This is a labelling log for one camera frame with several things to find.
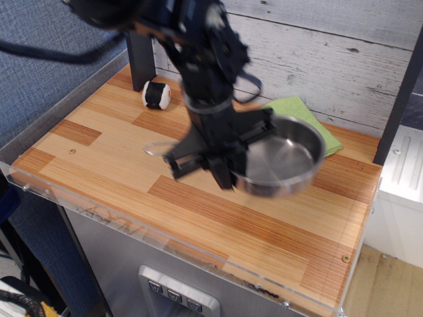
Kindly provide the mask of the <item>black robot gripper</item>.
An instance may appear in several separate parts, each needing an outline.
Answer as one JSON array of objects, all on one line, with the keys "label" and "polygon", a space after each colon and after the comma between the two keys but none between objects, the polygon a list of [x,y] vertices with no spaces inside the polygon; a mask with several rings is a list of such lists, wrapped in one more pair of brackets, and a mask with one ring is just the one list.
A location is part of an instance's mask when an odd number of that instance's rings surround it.
[{"label": "black robot gripper", "polygon": [[237,112],[230,100],[220,104],[188,100],[186,107],[190,130],[163,155],[173,178],[202,168],[211,172],[222,190],[232,190],[233,173],[245,171],[249,145],[274,133],[273,110]]}]

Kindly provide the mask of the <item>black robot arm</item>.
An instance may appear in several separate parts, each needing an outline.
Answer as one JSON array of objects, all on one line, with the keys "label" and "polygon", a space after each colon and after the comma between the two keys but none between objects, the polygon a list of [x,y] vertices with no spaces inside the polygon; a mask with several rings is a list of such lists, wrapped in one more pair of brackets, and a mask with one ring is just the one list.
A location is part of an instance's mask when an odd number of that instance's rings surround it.
[{"label": "black robot arm", "polygon": [[244,77],[247,47],[220,1],[70,1],[84,22],[155,38],[182,78],[189,132],[164,160],[174,178],[209,170],[220,188],[235,185],[248,146],[268,135],[272,112],[237,112],[233,86]]}]

